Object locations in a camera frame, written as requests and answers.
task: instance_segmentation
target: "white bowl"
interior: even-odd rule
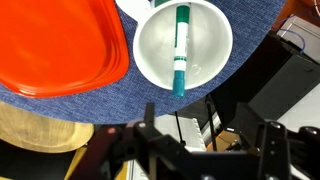
[[[153,84],[171,90],[174,78],[176,4],[166,2],[151,10],[137,27],[133,53],[141,73]],[[225,66],[232,49],[232,31],[225,15],[202,0],[191,3],[185,89],[205,84]]]

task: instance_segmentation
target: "cable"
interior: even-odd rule
[[[304,49],[306,48],[306,41],[304,40],[304,38],[300,34],[294,32],[294,31],[288,30],[288,29],[281,29],[281,28],[273,28],[273,29],[274,30],[279,30],[279,31],[286,31],[286,32],[289,32],[289,33],[297,35],[302,41],[302,48],[301,48],[300,54],[303,54]]]
[[[211,112],[211,103],[212,100],[210,98],[210,95],[207,94],[205,97],[205,103],[207,105],[207,115],[208,115],[208,121],[209,121],[209,125],[210,125],[210,133],[211,133],[211,141],[212,141],[212,150],[213,151],[218,151],[217,148],[217,142],[216,142],[216,136],[215,136],[215,128],[214,128],[214,124],[213,124],[213,119],[212,119],[212,112]]]
[[[290,16],[287,17],[287,18],[284,18],[284,19],[282,19],[282,20],[279,20],[279,21],[277,21],[277,22],[275,22],[275,23],[273,23],[273,24],[283,23],[284,21],[286,21],[286,20],[288,20],[288,19],[290,19],[290,18],[292,18],[292,17],[296,17],[296,16],[299,15],[299,14],[302,14],[302,13],[305,13],[305,12],[307,12],[307,11],[310,11],[310,10],[313,9],[313,8],[316,9],[316,11],[318,12],[318,15],[319,15],[318,6],[320,6],[320,4],[316,4],[316,3],[315,3],[314,6],[308,7],[308,8],[306,8],[306,9],[304,9],[304,10],[301,10],[301,11],[299,11],[299,12],[297,12],[297,13],[295,13],[295,14],[292,14],[292,15],[290,15]]]
[[[319,12],[319,9],[318,9],[319,4],[317,3],[317,0],[313,0],[313,2],[314,2],[314,7],[315,7],[315,9],[316,9],[316,11],[318,13],[318,16],[320,17],[320,12]]]
[[[178,118],[178,112],[175,111],[174,114],[176,115],[176,121],[177,121],[179,136],[180,136],[180,143],[185,146],[185,145],[186,145],[186,141],[184,141],[184,140],[182,139],[182,134],[181,134],[181,129],[180,129],[180,123],[179,123],[179,118]]]

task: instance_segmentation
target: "blue fabric surface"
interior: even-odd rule
[[[130,53],[130,69],[120,81],[93,91],[48,99],[21,97],[0,85],[0,100],[19,108],[69,121],[117,124],[143,117],[147,102],[156,103],[156,115],[180,109],[215,89],[232,75],[262,41],[285,0],[210,0],[230,21],[234,45],[224,69],[205,85],[186,91],[183,99],[173,98],[139,72],[132,53],[136,22],[120,9]]]

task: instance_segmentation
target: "black metal bracket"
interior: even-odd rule
[[[245,116],[241,117],[259,118],[245,110],[248,106],[242,108]],[[308,165],[314,162],[313,159],[290,148],[291,144],[293,147],[307,146],[308,152],[318,160],[316,152],[320,150],[320,130],[317,128],[304,127],[298,134],[291,133],[289,139],[283,125],[266,122],[258,128],[261,132],[257,134],[262,134],[259,155],[245,151],[190,153],[170,135],[162,135],[154,127],[153,119],[154,105],[148,104],[144,121],[130,122],[123,129],[102,127],[93,137],[70,179],[114,179],[123,162],[135,159],[150,179],[289,180],[292,154],[295,161],[291,163],[297,162],[312,177],[319,177],[316,168]]]

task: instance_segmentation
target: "black device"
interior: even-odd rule
[[[108,125],[99,129],[70,180],[114,179],[123,162],[136,159],[150,179],[294,179],[290,163],[309,177],[320,179],[320,129],[301,127],[293,133],[275,121],[263,122],[246,104],[238,104],[236,118],[251,119],[257,153],[188,152],[170,135],[153,125],[154,104],[146,107],[143,121]]]
[[[238,102],[248,103],[263,119],[278,120],[319,83],[320,65],[270,32],[210,95],[227,130],[237,126],[232,120]]]

